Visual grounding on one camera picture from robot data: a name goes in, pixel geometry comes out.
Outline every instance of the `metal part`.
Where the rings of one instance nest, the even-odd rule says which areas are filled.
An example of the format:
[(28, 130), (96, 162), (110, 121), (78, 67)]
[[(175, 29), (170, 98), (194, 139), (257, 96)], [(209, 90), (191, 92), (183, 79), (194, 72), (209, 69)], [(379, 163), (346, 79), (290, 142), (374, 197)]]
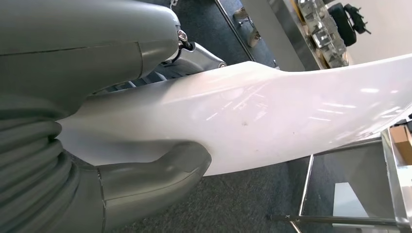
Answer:
[(247, 57), (249, 60), (255, 62), (256, 59), (253, 57), (253, 55), (250, 53), (250, 51), (247, 49), (246, 44), (240, 37), (238, 31), (236, 31), (235, 25), (233, 24), (232, 20), (229, 18), (227, 15), (226, 11), (224, 10), (221, 2), (219, 0), (215, 0), (216, 6), (218, 7), (220, 13), (222, 14), (223, 18), (226, 20), (226, 23), (229, 25), (230, 30), (232, 30), (233, 34), (235, 35), (236, 39), (238, 40), (240, 46), (242, 46), (242, 49), (245, 51)]
[(182, 48), (172, 63), (162, 64), (156, 71), (167, 77), (179, 78), (226, 66), (222, 59), (201, 45), (195, 42), (192, 42), (190, 45), (192, 50)]
[(320, 223), (340, 223), (373, 226), (396, 227), (395, 219), (390, 218), (371, 218), (371, 217), (335, 217), (335, 216), (291, 216), (291, 215), (272, 215), (270, 220), (287, 222), (320, 222)]
[(179, 37), (179, 40), (181, 41), (187, 41), (188, 40), (188, 35), (183, 30), (178, 30), (177, 31), (177, 36)]
[(404, 164), (399, 151), (393, 144), (389, 129), (384, 130), (381, 136), (395, 220), (398, 225), (407, 224), (410, 229), (412, 222), (412, 168)]
[(304, 208), (305, 200), (306, 200), (306, 193), (308, 192), (310, 172), (312, 171), (312, 165), (313, 165), (313, 154), (311, 154), (309, 158), (308, 172), (306, 173), (305, 186), (303, 188), (302, 199), (300, 201), (300, 206), (299, 206), (299, 212), (298, 212), (299, 216), (301, 216), (303, 213), (303, 208)]
[(249, 16), (265, 39), (283, 71), (319, 70), (324, 66), (291, 0), (242, 0)]
[(296, 231), (297, 233), (302, 233), (302, 232), (300, 231), (299, 227), (296, 225), (295, 222), (292, 222), (292, 221), (291, 221), (290, 223), (291, 223), (292, 227), (295, 229), (295, 231)]

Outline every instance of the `white curved panel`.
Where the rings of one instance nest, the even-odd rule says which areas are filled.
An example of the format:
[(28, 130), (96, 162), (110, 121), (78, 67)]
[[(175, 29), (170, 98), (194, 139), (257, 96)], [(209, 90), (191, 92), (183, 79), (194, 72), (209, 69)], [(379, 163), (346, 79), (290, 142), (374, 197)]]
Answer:
[(276, 164), (388, 127), (412, 103), (411, 67), (411, 55), (312, 72), (245, 62), (91, 97), (59, 138), (94, 165), (152, 161), (179, 140), (208, 149), (206, 175)]

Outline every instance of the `gray carpet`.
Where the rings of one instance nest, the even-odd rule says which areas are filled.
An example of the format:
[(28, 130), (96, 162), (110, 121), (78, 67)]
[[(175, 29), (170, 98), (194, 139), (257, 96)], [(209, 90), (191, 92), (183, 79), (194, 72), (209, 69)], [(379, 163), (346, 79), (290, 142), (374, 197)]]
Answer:
[(204, 177), (181, 202), (114, 232), (292, 233), (288, 223), (270, 221), (267, 216), (297, 213), (307, 162)]

